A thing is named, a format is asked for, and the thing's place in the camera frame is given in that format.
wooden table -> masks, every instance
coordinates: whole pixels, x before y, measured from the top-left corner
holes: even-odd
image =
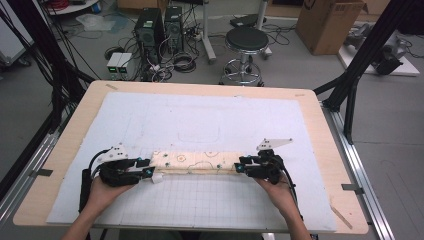
[[[367,221],[355,193],[353,191],[345,191],[341,187],[341,184],[349,184],[351,182],[313,91],[305,89],[115,81],[96,81],[90,85],[43,166],[44,169],[53,170],[52,175],[50,177],[38,176],[34,181],[33,186],[14,216],[13,221],[16,225],[49,226],[46,223],[46,219],[58,195],[62,179],[75,158],[104,97],[107,93],[113,91],[200,96],[240,95],[253,98],[297,100],[304,116],[331,209],[336,219],[336,233],[365,234],[368,232]]]

human arm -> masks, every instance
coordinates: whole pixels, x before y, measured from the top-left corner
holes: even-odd
[[[115,199],[132,188],[133,185],[110,187],[96,177],[91,185],[90,197],[80,215],[69,227],[62,240],[84,240],[98,216],[111,205]]]
[[[268,193],[271,202],[280,211],[287,222],[292,240],[310,240],[308,230],[300,217],[299,210],[294,202],[287,180],[284,177],[273,185],[263,179],[255,179],[256,182]]]

stool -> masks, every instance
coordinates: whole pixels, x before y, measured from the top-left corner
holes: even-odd
[[[223,79],[242,85],[258,81],[257,86],[263,87],[261,70],[253,63],[252,55],[261,53],[268,47],[268,36],[256,28],[237,27],[225,36],[225,45],[241,56],[225,65],[219,84],[224,85]]]

cardboard box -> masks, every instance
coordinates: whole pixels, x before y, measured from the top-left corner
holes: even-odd
[[[305,0],[296,32],[313,55],[337,54],[364,4],[362,0]]]
[[[121,9],[143,9],[143,8],[160,8],[161,12],[165,12],[168,6],[168,0],[117,0],[118,8]]]

round stool seat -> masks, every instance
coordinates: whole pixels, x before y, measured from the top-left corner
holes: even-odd
[[[256,28],[237,27],[226,34],[225,43],[235,52],[256,54],[268,46],[268,36]]]

